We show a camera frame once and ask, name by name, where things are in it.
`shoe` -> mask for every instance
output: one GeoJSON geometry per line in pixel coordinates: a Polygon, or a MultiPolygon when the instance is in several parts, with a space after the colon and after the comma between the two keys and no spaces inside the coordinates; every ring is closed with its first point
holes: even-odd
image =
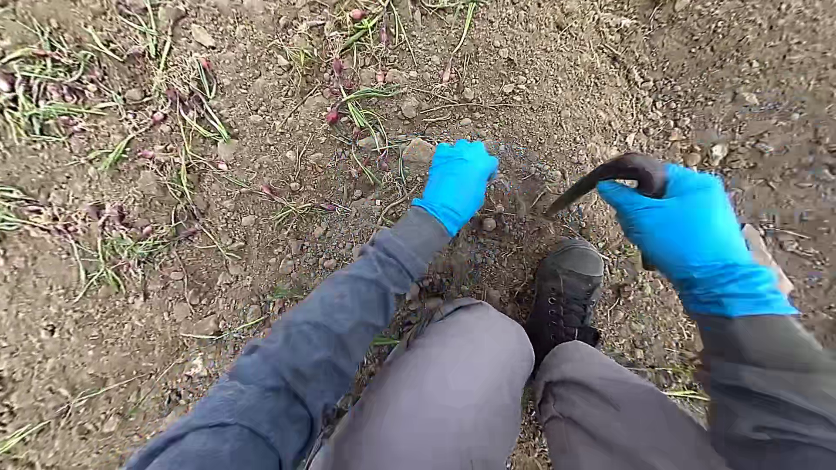
{"type": "Polygon", "coordinates": [[[603,279],[604,260],[586,240],[565,238],[540,262],[534,310],[525,324],[534,370],[554,346],[574,340],[598,344],[600,333],[591,322],[603,279]]]}

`blue glove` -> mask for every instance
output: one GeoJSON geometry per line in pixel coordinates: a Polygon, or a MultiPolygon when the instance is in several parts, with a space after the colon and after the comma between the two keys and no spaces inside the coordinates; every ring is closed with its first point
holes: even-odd
{"type": "Polygon", "coordinates": [[[412,205],[432,214],[452,237],[485,203],[487,182],[496,175],[498,167],[499,161],[487,153],[481,142],[439,144],[432,157],[424,196],[413,200],[412,205]]]}
{"type": "Polygon", "coordinates": [[[797,314],[778,291],[775,273],[752,259],[720,179],[679,165],[666,168],[661,199],[615,181],[600,182],[598,192],[615,208],[627,238],[674,284],[686,310],[725,317],[797,314]]]}

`stone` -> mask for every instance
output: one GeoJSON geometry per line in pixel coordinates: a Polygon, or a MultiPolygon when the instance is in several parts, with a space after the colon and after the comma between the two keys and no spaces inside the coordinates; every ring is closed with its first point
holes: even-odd
{"type": "Polygon", "coordinates": [[[145,91],[142,88],[132,88],[125,91],[125,99],[128,101],[142,101],[145,98],[145,91]]]}
{"type": "Polygon", "coordinates": [[[215,47],[215,39],[199,24],[191,25],[191,37],[203,47],[211,49],[215,47]]]}
{"type": "Polygon", "coordinates": [[[685,154],[685,156],[682,157],[682,163],[685,164],[685,166],[688,166],[689,168],[694,168],[695,166],[699,165],[701,160],[702,155],[696,152],[687,153],[685,154]]]}
{"type": "Polygon", "coordinates": [[[293,267],[295,263],[292,259],[284,259],[282,263],[278,265],[278,272],[280,274],[290,274],[293,272],[293,267]]]}
{"type": "Polygon", "coordinates": [[[228,142],[217,143],[217,156],[223,161],[231,161],[238,150],[238,141],[230,139],[228,142]]]}
{"type": "Polygon", "coordinates": [[[729,154],[729,145],[725,142],[711,146],[711,159],[708,164],[717,166],[729,154]]]}
{"type": "Polygon", "coordinates": [[[191,307],[186,302],[177,302],[171,308],[171,318],[177,323],[189,318],[189,315],[191,315],[191,307]]]}
{"type": "Polygon", "coordinates": [[[232,284],[232,281],[232,275],[226,271],[218,274],[217,276],[217,285],[232,284]]]}
{"type": "Polygon", "coordinates": [[[424,299],[424,307],[428,310],[435,310],[444,304],[444,299],[441,297],[430,297],[424,299]]]}
{"type": "Polygon", "coordinates": [[[400,106],[400,112],[406,119],[414,119],[418,116],[418,105],[418,100],[413,97],[409,97],[404,100],[404,104],[400,106]]]}
{"type": "Polygon", "coordinates": [[[493,232],[497,228],[497,221],[493,217],[485,217],[482,221],[482,230],[485,232],[493,232]]]}
{"type": "Polygon", "coordinates": [[[276,65],[284,69],[285,71],[290,70],[293,67],[293,64],[281,54],[276,56],[276,65]]]}
{"type": "Polygon", "coordinates": [[[402,156],[407,163],[430,163],[435,153],[436,146],[421,138],[415,138],[410,140],[402,156]]]}
{"type": "Polygon", "coordinates": [[[217,336],[221,333],[221,322],[217,318],[217,314],[199,320],[191,327],[190,333],[193,335],[217,336]]]}
{"type": "Polygon", "coordinates": [[[386,77],[384,78],[384,81],[387,84],[404,83],[404,73],[398,69],[389,69],[389,71],[386,72],[386,77]]]}
{"type": "Polygon", "coordinates": [[[140,192],[150,196],[159,196],[161,194],[160,184],[157,182],[156,175],[151,170],[143,170],[140,177],[136,180],[136,187],[140,192]]]}

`soil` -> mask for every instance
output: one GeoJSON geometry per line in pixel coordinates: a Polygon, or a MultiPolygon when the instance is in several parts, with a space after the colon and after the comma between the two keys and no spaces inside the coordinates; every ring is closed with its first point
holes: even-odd
{"type": "MultiPolygon", "coordinates": [[[[522,323],[538,261],[560,237],[586,238],[608,264],[596,319],[604,351],[664,391],[693,391],[699,398],[677,400],[704,419],[691,375],[695,326],[672,287],[641,269],[613,211],[589,194],[557,220],[541,215],[585,172],[636,150],[723,176],[741,221],[762,232],[793,281],[805,324],[836,344],[836,28],[826,3],[491,0],[475,8],[457,49],[467,3],[392,0],[387,44],[375,25],[341,54],[341,74],[332,62],[349,36],[348,11],[373,16],[379,6],[153,2],[160,31],[173,25],[160,73],[159,55],[137,50],[147,36],[117,18],[147,18],[141,0],[0,5],[3,56],[37,43],[24,27],[37,22],[96,56],[79,79],[81,105],[117,103],[78,118],[83,129],[62,141],[15,141],[3,121],[0,185],[31,197],[14,210],[40,227],[0,232],[0,437],[34,429],[0,455],[2,468],[124,463],[187,412],[247,340],[267,335],[397,220],[426,179],[422,162],[400,158],[413,138],[484,140],[500,174],[417,295],[399,299],[390,338],[438,298],[462,295],[522,323]],[[211,64],[217,92],[207,106],[229,142],[181,133],[180,98],[165,93],[197,58],[211,64]],[[334,84],[378,78],[400,86],[360,102],[385,130],[382,151],[344,113],[334,126],[324,120],[339,99],[334,84]],[[162,122],[151,120],[157,111],[162,122]],[[129,135],[124,156],[102,170],[106,152],[91,152],[129,135]],[[119,282],[90,282],[99,242],[125,238],[161,248],[111,256],[104,266],[119,282]]],[[[13,72],[15,61],[3,62],[13,72]]],[[[372,346],[343,408],[390,348],[372,346]]],[[[546,468],[530,403],[524,411],[510,465],[546,468]]]]}

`gloved hand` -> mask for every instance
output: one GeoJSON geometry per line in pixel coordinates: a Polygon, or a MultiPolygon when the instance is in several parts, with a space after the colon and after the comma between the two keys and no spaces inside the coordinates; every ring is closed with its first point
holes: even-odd
{"type": "Polygon", "coordinates": [[[498,167],[499,161],[487,153],[481,142],[439,144],[432,157],[424,196],[413,200],[412,205],[435,216],[452,237],[485,203],[487,183],[498,167]]]}
{"type": "Polygon", "coordinates": [[[746,246],[719,178],[668,164],[665,197],[653,199],[615,181],[598,184],[621,227],[693,314],[727,317],[796,314],[774,272],[746,246]]]}

